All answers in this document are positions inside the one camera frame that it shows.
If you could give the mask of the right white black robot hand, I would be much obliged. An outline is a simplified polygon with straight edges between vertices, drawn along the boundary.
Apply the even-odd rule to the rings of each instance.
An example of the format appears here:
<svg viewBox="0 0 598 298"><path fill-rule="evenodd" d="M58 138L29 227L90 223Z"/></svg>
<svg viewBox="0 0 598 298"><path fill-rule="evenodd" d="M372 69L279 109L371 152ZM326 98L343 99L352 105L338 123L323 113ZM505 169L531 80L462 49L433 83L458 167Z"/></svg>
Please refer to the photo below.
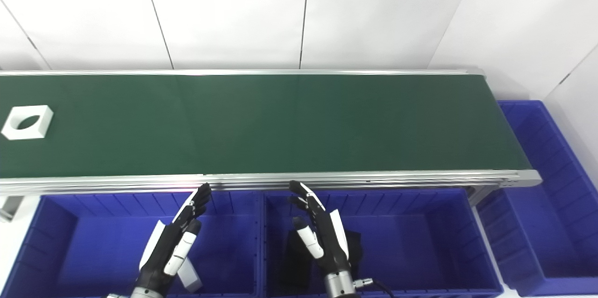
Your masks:
<svg viewBox="0 0 598 298"><path fill-rule="evenodd" d="M327 210L320 198L304 183L291 180L290 203L307 213L310 224L301 216L292 218L293 228L316 260L324 276L351 274L348 242L337 209Z"/></svg>

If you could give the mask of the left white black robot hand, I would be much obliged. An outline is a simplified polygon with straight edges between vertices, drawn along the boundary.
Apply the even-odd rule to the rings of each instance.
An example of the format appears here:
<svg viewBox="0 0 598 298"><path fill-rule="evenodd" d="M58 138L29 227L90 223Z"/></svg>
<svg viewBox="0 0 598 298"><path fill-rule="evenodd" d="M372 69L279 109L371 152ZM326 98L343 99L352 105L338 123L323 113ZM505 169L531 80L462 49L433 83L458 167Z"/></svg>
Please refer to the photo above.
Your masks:
<svg viewBox="0 0 598 298"><path fill-rule="evenodd" d="M164 298L176 277L188 292L201 289L203 283L188 254L201 230L198 217L205 213L211 192L210 184L201 185L188 196L170 224L158 220L140 261L133 298Z"/></svg>

